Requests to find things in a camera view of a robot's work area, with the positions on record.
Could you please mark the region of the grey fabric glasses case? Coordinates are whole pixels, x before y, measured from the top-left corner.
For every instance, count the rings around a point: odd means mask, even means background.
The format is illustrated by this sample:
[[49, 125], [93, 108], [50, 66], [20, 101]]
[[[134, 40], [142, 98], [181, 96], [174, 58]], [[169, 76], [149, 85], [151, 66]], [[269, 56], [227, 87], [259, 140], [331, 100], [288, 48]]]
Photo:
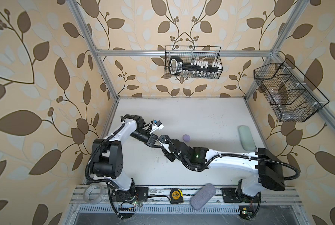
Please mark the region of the grey fabric glasses case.
[[199, 211], [215, 196], [215, 194], [215, 186], [208, 183], [195, 193], [195, 195], [190, 199], [190, 204], [194, 210]]

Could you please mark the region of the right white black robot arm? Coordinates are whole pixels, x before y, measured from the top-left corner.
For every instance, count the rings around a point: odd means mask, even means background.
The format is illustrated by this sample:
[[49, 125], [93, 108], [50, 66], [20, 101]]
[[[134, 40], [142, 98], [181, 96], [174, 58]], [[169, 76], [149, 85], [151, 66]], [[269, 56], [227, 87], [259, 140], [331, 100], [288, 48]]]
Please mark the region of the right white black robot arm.
[[229, 153], [209, 148], [191, 148], [184, 142], [164, 135], [158, 139], [170, 161], [179, 160], [188, 170], [234, 169], [249, 172], [238, 182], [237, 195], [255, 197], [263, 190], [285, 191], [285, 182], [300, 177], [298, 168], [284, 163], [266, 148], [250, 153]]

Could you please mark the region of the green glasses case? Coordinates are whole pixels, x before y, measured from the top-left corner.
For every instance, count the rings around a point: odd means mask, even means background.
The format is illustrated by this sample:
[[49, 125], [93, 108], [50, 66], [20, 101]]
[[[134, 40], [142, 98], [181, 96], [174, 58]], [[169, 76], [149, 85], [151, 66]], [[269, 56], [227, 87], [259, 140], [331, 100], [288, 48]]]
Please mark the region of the green glasses case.
[[247, 152], [256, 152], [257, 147], [250, 128], [248, 126], [239, 126], [238, 133], [242, 148]]

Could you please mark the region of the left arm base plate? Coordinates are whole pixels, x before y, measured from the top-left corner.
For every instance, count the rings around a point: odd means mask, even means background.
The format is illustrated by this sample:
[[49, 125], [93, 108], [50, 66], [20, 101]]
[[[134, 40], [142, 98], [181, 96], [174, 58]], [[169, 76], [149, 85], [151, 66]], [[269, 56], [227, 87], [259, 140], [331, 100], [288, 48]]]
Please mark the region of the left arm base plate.
[[148, 199], [148, 187], [131, 187], [127, 191], [113, 190], [112, 196], [117, 202], [146, 202]]

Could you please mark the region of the black socket holder rail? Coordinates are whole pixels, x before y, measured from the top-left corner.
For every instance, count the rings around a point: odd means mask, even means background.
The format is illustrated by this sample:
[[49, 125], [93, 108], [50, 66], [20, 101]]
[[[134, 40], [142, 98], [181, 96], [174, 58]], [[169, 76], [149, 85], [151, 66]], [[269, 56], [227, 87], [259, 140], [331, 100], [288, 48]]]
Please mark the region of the black socket holder rail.
[[172, 56], [167, 64], [168, 72], [171, 75], [189, 76], [189, 75], [219, 75], [223, 71], [223, 67], [219, 62], [213, 61], [183, 61], [181, 57]]

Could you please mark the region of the purple earbud charging case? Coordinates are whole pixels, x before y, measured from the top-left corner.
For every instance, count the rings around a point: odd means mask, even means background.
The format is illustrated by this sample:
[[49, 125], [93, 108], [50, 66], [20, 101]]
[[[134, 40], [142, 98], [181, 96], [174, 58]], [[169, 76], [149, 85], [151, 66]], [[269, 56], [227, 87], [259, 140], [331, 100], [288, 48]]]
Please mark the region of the purple earbud charging case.
[[191, 137], [189, 136], [189, 135], [187, 135], [187, 134], [185, 134], [185, 135], [183, 135], [183, 140], [185, 141], [185, 142], [189, 142], [190, 140], [191, 140]]

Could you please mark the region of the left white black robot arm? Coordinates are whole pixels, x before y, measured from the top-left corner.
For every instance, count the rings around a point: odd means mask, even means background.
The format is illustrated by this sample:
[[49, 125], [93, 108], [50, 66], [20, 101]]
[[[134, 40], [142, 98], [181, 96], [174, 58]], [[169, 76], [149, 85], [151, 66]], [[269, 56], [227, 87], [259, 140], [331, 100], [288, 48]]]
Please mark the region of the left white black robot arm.
[[126, 114], [121, 125], [110, 136], [96, 139], [87, 162], [85, 177], [89, 183], [106, 183], [118, 198], [129, 200], [136, 196], [135, 181], [123, 171], [122, 145], [129, 137], [135, 138], [151, 148], [158, 148], [155, 130], [161, 130], [161, 121], [146, 124], [138, 115]]

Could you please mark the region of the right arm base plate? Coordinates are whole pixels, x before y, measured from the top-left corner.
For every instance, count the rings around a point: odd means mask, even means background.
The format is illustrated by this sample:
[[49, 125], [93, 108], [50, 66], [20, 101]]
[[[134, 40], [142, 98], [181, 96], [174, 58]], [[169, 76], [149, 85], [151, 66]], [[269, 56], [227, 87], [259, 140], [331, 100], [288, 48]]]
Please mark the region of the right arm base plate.
[[224, 203], [252, 204], [260, 202], [259, 194], [257, 194], [255, 197], [250, 197], [243, 194], [238, 196], [236, 187], [224, 187], [221, 189], [221, 193]]

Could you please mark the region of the yellow black tape measure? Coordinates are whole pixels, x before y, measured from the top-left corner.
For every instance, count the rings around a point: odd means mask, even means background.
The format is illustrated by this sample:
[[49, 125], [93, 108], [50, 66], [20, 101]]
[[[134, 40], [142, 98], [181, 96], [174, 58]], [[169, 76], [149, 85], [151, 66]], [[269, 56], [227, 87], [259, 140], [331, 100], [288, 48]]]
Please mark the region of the yellow black tape measure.
[[173, 188], [169, 194], [169, 201], [171, 204], [184, 203], [182, 191], [179, 188]]

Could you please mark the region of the clear tape roll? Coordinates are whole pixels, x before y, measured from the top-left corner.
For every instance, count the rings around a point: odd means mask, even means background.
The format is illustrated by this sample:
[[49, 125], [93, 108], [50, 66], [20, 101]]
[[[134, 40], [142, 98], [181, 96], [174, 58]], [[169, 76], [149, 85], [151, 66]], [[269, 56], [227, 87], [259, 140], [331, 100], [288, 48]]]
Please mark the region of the clear tape roll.
[[83, 193], [83, 200], [88, 204], [98, 204], [106, 195], [105, 188], [100, 183], [90, 184]]

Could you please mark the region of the aluminium frame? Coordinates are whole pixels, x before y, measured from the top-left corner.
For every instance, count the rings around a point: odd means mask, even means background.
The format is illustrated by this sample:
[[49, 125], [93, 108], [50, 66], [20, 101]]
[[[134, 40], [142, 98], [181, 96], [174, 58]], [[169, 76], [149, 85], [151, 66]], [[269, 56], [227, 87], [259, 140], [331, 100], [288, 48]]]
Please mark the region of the aluminium frame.
[[335, 1], [78, 1], [110, 96], [247, 99], [316, 225], [335, 225]]

